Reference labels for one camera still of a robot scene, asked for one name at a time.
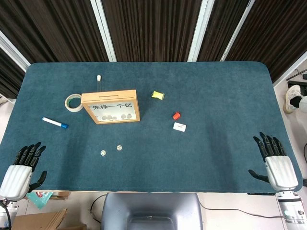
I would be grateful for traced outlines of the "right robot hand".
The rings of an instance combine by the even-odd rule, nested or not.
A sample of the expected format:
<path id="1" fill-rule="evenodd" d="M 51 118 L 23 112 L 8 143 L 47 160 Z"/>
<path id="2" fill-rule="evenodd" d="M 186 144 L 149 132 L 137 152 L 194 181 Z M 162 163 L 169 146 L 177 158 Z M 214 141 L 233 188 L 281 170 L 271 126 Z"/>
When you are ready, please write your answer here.
<path id="1" fill-rule="evenodd" d="M 260 132 L 260 138 L 254 136 L 267 175 L 260 175 L 249 169 L 249 174 L 260 181 L 269 183 L 277 191 L 293 191 L 298 186 L 298 179 L 291 159 L 286 155 L 283 144 L 276 137 Z"/>

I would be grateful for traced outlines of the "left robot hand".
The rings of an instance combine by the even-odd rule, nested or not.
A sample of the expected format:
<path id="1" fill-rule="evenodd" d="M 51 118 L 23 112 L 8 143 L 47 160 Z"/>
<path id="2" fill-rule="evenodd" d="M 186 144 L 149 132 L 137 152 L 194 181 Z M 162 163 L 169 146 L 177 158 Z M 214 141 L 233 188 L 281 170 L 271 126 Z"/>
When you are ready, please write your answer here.
<path id="1" fill-rule="evenodd" d="M 0 197 L 7 203 L 23 199 L 27 193 L 36 190 L 43 184 L 47 176 L 46 170 L 42 171 L 37 182 L 31 183 L 31 178 L 45 149 L 46 146 L 42 146 L 41 142 L 38 142 L 24 146 L 19 150 L 13 164 L 8 167 L 0 186 Z"/>

